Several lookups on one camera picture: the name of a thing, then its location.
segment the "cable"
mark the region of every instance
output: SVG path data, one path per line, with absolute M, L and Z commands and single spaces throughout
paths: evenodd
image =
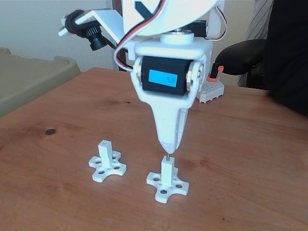
M 221 36 L 219 36 L 218 38 L 206 38 L 206 40 L 210 40 L 210 41 L 219 41 L 219 40 L 222 40 L 224 37 L 225 37 L 225 35 L 226 35 L 226 33 L 227 33 L 227 31 L 228 31 L 228 22 L 227 22 L 227 19 L 226 19 L 226 17 L 225 17 L 225 15 L 223 14 L 223 12 L 220 10 L 220 8 L 217 6 L 217 4 L 215 4 L 215 9 L 217 10 L 217 12 L 219 13 L 219 15 L 221 16 L 221 19 L 223 20 L 223 22 L 224 22 L 224 24 L 225 24 L 225 26 L 226 26 L 226 28 L 225 28 L 225 31 L 222 33 L 222 35 Z
M 109 40 L 105 37 L 106 41 L 107 41 L 107 44 L 112 48 L 112 49 L 116 49 L 116 46 Z
M 135 37 L 138 33 L 140 33 L 141 30 L 145 29 L 151 22 L 153 22 L 158 15 L 160 15 L 160 13 L 162 12 L 163 7 L 165 6 L 166 0 L 160 0 L 155 13 L 153 14 L 153 16 L 147 20 L 142 21 L 141 23 L 137 24 L 136 26 L 134 26 L 119 42 L 118 46 L 116 47 L 115 53 L 114 53 L 114 60 L 115 63 L 121 67 L 122 69 L 126 70 L 126 71 L 132 71 L 132 68 L 129 68 L 127 65 L 125 65 L 124 63 L 122 63 L 117 54 L 118 52 L 124 47 L 124 45 L 130 41 L 133 37 Z

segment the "wooden table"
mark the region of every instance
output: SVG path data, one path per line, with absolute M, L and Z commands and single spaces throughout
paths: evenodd
M 97 183 L 102 139 L 127 171 Z M 196 100 L 174 154 L 189 193 L 167 204 L 146 184 L 163 155 L 128 73 L 91 69 L 0 119 L 0 230 L 308 230 L 308 119 L 266 91 Z

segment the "white wall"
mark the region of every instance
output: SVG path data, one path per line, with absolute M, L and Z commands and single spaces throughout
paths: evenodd
M 214 43 L 213 59 L 225 47 L 245 39 L 254 0 L 226 0 L 226 37 Z M 111 0 L 0 0 L 0 47 L 25 58 L 52 60 L 61 55 L 75 59 L 82 71 L 93 66 L 115 68 L 112 50 L 91 51 L 90 43 L 77 36 L 58 37 L 63 15 L 77 8 L 111 8 Z M 236 85 L 237 78 L 222 77 Z

